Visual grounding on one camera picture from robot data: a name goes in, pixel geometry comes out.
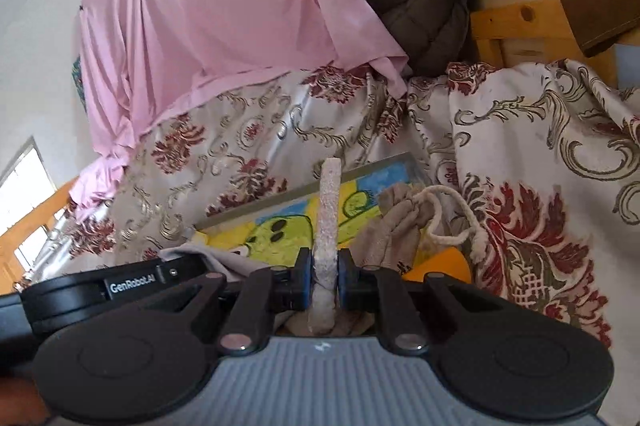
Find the pink cloth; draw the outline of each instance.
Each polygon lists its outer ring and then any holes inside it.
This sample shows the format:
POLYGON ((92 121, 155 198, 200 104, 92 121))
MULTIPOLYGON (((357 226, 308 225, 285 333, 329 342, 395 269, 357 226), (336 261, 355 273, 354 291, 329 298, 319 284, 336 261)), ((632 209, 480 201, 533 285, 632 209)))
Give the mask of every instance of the pink cloth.
POLYGON ((71 196, 112 197, 140 136, 221 92, 291 69, 370 62, 405 92, 406 55, 366 0, 82 0, 81 67, 102 157, 71 196))

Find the drawstring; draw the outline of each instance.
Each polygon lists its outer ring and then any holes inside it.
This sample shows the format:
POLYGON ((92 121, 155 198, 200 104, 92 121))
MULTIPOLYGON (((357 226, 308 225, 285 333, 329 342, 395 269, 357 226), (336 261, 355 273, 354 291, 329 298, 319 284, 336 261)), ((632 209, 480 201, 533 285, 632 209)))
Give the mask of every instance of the drawstring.
POLYGON ((478 222, 474 212, 469 207, 469 204, 466 203, 466 200, 462 198, 460 193, 453 188, 438 184, 436 186, 427 186, 420 193, 414 195, 412 200, 418 203, 428 200, 433 205, 434 214, 425 229, 425 240, 438 246, 457 247, 461 246, 470 235, 473 235, 473 238, 471 239, 471 260, 477 263, 484 258, 488 242, 486 231, 480 226, 480 222, 478 222), (465 229, 456 236, 441 236, 439 234, 434 234, 435 229, 442 221, 442 204, 440 203, 440 199, 436 196, 436 193, 444 193, 456 200, 469 222, 468 229, 465 229))

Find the ribbed surface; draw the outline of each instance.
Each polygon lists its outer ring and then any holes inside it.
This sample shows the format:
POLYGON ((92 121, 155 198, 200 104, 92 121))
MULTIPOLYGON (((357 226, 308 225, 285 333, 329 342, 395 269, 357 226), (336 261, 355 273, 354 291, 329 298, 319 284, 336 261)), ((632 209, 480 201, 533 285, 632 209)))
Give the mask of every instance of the ribbed surface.
MULTIPOLYGON (((58 419, 51 426, 70 426, 58 419)), ((602 426, 593 417, 564 426, 602 426)), ((204 390, 148 426, 512 426, 447 393, 429 365, 375 338, 272 338, 225 359, 204 390)))

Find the floral bedspread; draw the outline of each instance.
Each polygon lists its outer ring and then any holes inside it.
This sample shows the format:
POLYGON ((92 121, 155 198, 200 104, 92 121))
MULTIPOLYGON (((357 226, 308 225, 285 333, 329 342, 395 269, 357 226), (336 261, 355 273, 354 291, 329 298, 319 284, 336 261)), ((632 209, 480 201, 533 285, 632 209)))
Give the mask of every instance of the floral bedspread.
MULTIPOLYGON (((186 229, 345 168, 411 151, 457 188, 490 238, 476 284, 581 327, 610 348, 601 415, 640 419, 640 93, 575 62, 495 71, 452 64, 389 96, 369 69, 296 71, 225 92, 144 139, 116 197, 63 218, 33 281, 146 260, 186 229)), ((447 206, 452 228, 460 220, 447 206)))

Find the window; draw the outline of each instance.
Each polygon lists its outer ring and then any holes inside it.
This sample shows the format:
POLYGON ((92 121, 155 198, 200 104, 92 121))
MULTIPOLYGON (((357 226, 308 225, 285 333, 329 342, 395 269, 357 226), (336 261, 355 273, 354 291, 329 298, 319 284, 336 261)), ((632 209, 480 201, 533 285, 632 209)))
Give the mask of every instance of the window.
MULTIPOLYGON (((55 191, 31 138, 0 177, 0 235, 55 191)), ((31 268, 46 239, 46 230, 39 228, 16 249, 25 270, 31 268)))

